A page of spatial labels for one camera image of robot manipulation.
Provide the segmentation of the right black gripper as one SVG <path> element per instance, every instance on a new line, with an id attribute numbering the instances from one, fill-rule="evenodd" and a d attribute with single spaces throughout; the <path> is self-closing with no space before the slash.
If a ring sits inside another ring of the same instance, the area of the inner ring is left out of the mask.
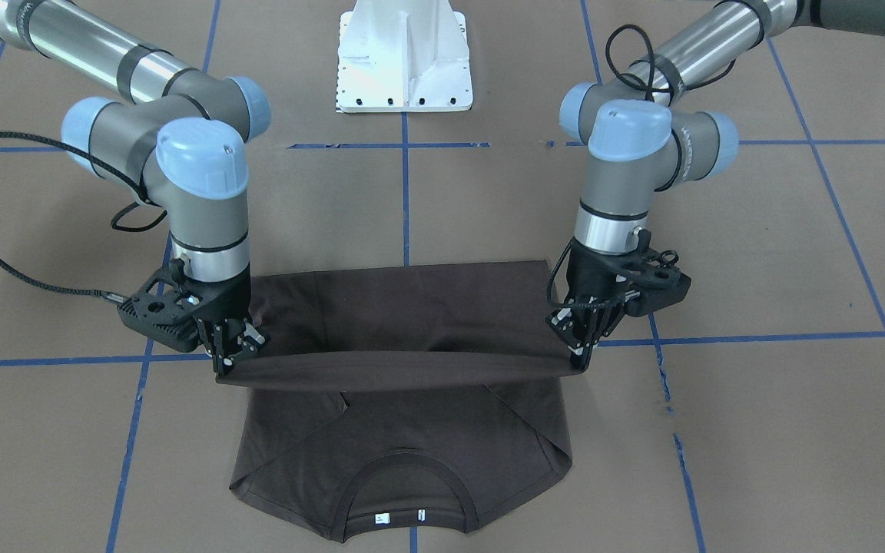
<path id="1" fill-rule="evenodd" d="M 200 304 L 194 308 L 201 342 L 212 346 L 212 371 L 228 375 L 248 357 L 248 340 L 242 337 L 250 319 L 250 270 L 224 281 L 194 283 Z"/>

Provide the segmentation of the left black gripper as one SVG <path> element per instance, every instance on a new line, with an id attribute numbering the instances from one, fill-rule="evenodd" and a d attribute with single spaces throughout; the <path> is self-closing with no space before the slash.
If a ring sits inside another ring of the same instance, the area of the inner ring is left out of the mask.
<path id="1" fill-rule="evenodd" d="M 584 373 L 593 353 L 614 332 L 624 315 L 628 281 L 607 264 L 608 257 L 579 242 L 569 242 L 545 282 L 545 301 L 552 312 L 545 321 L 561 339 L 569 339 L 569 367 Z M 566 263 L 565 297 L 555 293 L 555 280 Z"/>

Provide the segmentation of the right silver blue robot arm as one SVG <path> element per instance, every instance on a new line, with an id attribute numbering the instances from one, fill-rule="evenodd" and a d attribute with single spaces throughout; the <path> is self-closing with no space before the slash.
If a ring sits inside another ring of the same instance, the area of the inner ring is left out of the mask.
<path id="1" fill-rule="evenodd" d="M 271 122 L 250 78 L 214 78 L 71 1 L 0 1 L 0 43 L 59 61 L 117 92 L 69 110 L 61 139 L 0 131 L 0 139 L 60 148 L 95 176 L 161 210 L 170 258 L 130 295 L 50 286 L 113 303 L 124 326 L 182 353 L 204 349 L 218 376 L 256 356 L 268 338 L 250 317 L 245 146 Z"/>

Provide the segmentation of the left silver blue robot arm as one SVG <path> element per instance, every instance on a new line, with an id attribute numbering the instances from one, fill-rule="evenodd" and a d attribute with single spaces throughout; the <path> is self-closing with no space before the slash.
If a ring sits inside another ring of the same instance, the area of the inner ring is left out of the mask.
<path id="1" fill-rule="evenodd" d="M 712 111 L 673 109 L 686 92 L 726 76 L 738 56 L 793 27 L 885 38 L 885 1 L 720 1 L 607 83 L 565 95 L 559 123 L 587 148 L 587 177 L 575 234 L 557 267 L 568 294 L 551 301 L 552 332 L 570 365 L 588 368 L 595 346 L 625 317 L 681 302 L 691 278 L 678 253 L 656 250 L 648 227 L 654 196 L 725 171 L 738 155 L 733 121 Z"/>

